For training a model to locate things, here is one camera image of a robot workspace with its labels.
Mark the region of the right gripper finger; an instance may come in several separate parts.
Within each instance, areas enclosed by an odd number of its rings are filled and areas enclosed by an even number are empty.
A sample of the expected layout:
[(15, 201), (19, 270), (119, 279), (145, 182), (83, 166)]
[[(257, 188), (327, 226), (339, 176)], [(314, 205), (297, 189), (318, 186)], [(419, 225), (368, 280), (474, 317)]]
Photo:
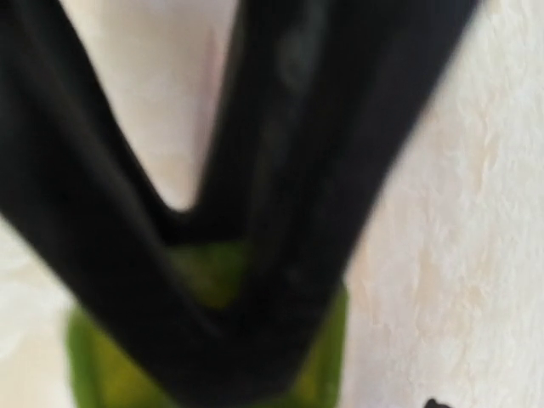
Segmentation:
[(435, 398), (431, 398), (426, 401), (424, 408), (451, 408), (451, 406), (442, 401), (436, 400)]

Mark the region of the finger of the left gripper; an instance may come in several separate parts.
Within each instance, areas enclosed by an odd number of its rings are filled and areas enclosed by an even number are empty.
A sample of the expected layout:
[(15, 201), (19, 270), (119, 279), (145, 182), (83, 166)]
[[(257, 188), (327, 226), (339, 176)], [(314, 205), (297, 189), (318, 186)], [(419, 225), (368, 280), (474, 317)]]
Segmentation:
[(473, 1), (306, 1), (275, 50), (238, 304), (240, 407), (335, 405), (343, 277)]
[(221, 205), (225, 133), (204, 200), (169, 208), (116, 120), (88, 56), (57, 1), (1, 4), (1, 213), (89, 311), (111, 313), (119, 280), (147, 272), (171, 281), (170, 244), (249, 242), (251, 204)]

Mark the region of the green weekly pill organizer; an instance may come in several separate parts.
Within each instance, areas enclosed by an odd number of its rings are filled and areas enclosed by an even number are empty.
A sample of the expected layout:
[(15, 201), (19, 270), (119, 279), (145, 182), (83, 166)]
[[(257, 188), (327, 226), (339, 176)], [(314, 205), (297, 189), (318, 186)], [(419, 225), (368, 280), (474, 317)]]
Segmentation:
[(287, 280), (245, 240), (171, 246), (172, 281), (118, 280), (111, 313), (71, 312), (79, 407), (333, 407), (348, 293), (337, 275)]

